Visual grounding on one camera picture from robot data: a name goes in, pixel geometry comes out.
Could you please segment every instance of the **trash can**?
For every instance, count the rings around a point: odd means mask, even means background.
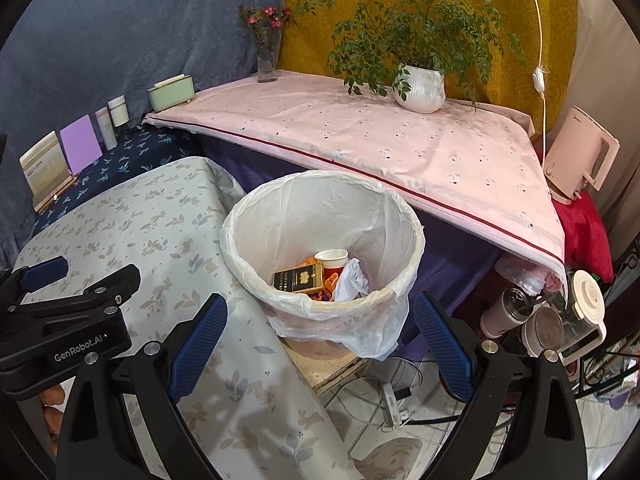
[[[305,171],[263,184],[238,202],[220,229],[220,248],[234,276],[264,303],[279,336],[330,340],[360,357],[379,357],[395,348],[409,312],[424,234],[414,210],[389,186]],[[271,286],[275,271],[331,248],[359,259],[368,296],[314,301]]]

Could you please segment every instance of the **white flower pot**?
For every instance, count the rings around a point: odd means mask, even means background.
[[[409,74],[401,74],[397,80],[405,80],[411,85],[411,90],[403,101],[398,92],[392,89],[394,97],[402,108],[418,112],[420,114],[432,114],[443,104],[446,95],[444,93],[444,76],[437,70],[416,68],[404,65]]]

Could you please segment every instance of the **black and gold box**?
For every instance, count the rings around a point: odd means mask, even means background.
[[[296,267],[295,269],[279,270],[273,275],[273,286],[285,292],[299,292],[311,294],[322,290],[322,264],[316,263]]]

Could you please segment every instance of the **blue textured pad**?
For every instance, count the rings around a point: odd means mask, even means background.
[[[27,292],[35,292],[43,286],[61,280],[69,271],[64,256],[57,256],[24,271],[20,286]]]
[[[189,395],[198,383],[198,379],[216,347],[226,326],[226,301],[216,296],[209,305],[206,314],[191,332],[180,348],[171,368],[171,383],[167,394],[173,402]]]
[[[471,382],[471,360],[426,294],[415,298],[414,314],[418,329],[427,341],[449,390],[469,402],[476,391]]]

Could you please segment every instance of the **yellow curtain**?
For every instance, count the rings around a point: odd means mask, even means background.
[[[299,0],[285,0],[293,7]],[[481,4],[484,0],[468,0]],[[542,130],[542,101],[533,88],[531,73],[538,65],[540,40],[534,0],[492,0],[505,18],[506,29],[519,35],[527,60],[523,67],[508,51],[494,56],[492,78],[481,100],[516,110],[533,117],[536,131]],[[576,38],[576,0],[538,0],[543,24],[542,65],[546,74],[546,127],[558,119],[569,83]],[[340,0],[332,9],[321,9],[316,16],[299,16],[298,25],[286,28],[278,66],[286,70],[332,75],[327,57],[332,49],[336,23],[352,15],[356,0]],[[452,85],[447,95],[462,97]]]

